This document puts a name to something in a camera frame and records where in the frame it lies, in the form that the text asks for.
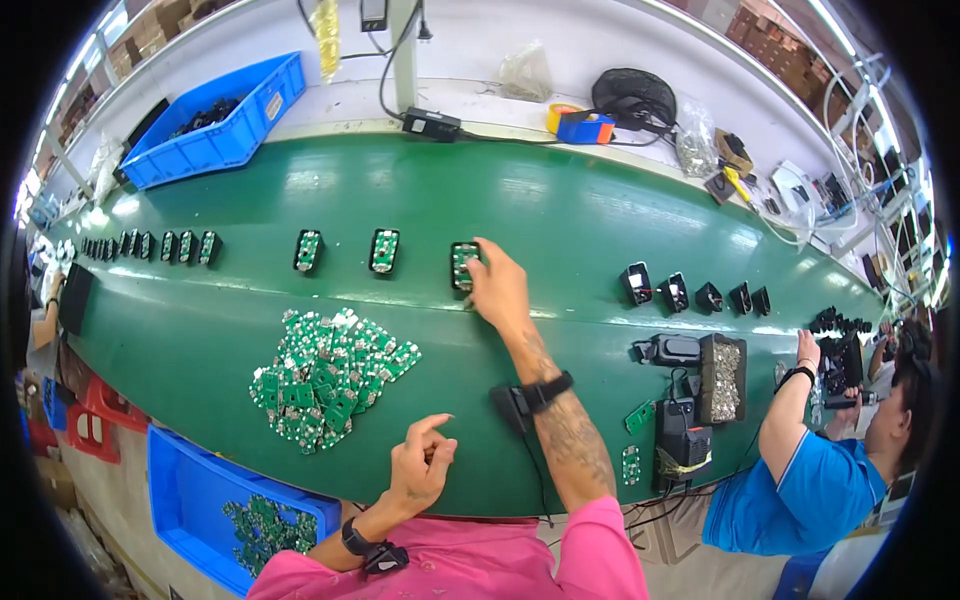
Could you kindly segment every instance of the forearm tattoo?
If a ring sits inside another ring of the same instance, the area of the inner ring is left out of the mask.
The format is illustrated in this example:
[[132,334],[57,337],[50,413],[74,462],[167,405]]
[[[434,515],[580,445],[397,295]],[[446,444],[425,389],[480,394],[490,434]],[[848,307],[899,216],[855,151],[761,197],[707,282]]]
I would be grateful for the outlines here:
[[[548,381],[560,376],[560,370],[547,354],[542,338],[536,333],[526,333],[524,340],[527,349],[536,358],[537,365],[533,368],[538,379]],[[610,454],[580,399],[571,390],[557,396],[540,413],[540,424],[549,437],[549,447],[545,450],[552,450],[552,456],[558,464],[576,464],[586,468],[597,483],[616,497]]]

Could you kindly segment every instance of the power adapter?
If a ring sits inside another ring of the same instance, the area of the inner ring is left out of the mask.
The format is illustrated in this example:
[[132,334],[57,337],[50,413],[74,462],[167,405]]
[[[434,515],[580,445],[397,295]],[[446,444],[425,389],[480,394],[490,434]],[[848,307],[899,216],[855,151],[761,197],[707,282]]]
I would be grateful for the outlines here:
[[463,131],[460,119],[416,107],[403,113],[403,130],[447,143],[457,141]]

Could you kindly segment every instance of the tattooed forearm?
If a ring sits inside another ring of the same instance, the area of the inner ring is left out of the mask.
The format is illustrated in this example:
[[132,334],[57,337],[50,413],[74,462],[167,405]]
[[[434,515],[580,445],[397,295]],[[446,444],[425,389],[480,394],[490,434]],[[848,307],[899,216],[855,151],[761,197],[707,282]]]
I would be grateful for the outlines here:
[[[508,344],[508,349],[524,384],[551,381],[561,374],[533,328]],[[550,475],[568,511],[605,494],[616,497],[610,454],[572,391],[557,396],[547,410],[536,415],[534,423]]]

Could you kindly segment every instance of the red plastic stool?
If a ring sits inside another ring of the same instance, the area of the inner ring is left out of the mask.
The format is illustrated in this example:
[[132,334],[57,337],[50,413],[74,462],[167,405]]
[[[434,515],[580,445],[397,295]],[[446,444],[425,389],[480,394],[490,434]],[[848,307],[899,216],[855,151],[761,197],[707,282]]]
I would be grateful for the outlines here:
[[[110,422],[101,418],[101,428],[104,440],[97,442],[93,439],[93,418],[99,417],[85,410],[82,404],[72,404],[66,409],[66,443],[85,454],[96,456],[105,463],[120,464],[120,454],[113,449],[110,441]],[[86,437],[80,435],[77,421],[86,419]]]
[[129,402],[121,403],[120,395],[96,373],[90,376],[90,385],[87,386],[86,394],[81,399],[81,403],[86,410],[103,420],[108,420],[121,427],[139,431],[143,434],[147,433],[147,425],[150,423],[150,419],[143,414],[143,411]]

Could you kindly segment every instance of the black wrist strap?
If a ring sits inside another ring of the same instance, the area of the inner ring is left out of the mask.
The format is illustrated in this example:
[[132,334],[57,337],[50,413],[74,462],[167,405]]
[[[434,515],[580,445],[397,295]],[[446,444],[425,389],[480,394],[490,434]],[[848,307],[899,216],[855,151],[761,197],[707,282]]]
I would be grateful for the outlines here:
[[533,414],[546,410],[554,398],[573,387],[573,376],[569,372],[562,372],[553,381],[534,383],[520,388],[523,398]]

